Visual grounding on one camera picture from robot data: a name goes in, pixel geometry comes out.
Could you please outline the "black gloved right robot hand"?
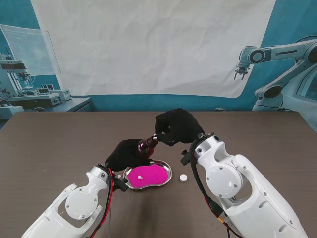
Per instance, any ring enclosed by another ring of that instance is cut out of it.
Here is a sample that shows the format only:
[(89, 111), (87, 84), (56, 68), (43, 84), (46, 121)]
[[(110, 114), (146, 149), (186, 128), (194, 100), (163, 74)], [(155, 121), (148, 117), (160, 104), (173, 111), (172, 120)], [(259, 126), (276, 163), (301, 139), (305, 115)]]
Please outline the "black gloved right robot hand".
[(157, 141), (168, 146), (178, 142), (192, 143), (201, 133), (205, 132), (195, 117), (182, 108), (169, 110), (156, 116), (155, 136)]

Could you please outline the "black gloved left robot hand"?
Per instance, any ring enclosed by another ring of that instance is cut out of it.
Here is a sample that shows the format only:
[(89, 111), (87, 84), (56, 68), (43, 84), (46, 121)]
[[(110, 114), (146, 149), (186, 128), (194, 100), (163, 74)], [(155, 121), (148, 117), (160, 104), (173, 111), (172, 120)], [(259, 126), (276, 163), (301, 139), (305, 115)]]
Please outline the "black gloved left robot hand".
[(140, 141), (141, 139), (122, 140), (106, 159), (105, 164), (114, 172), (123, 171), (128, 167), (150, 165), (152, 159), (142, 158), (138, 155), (138, 143)]

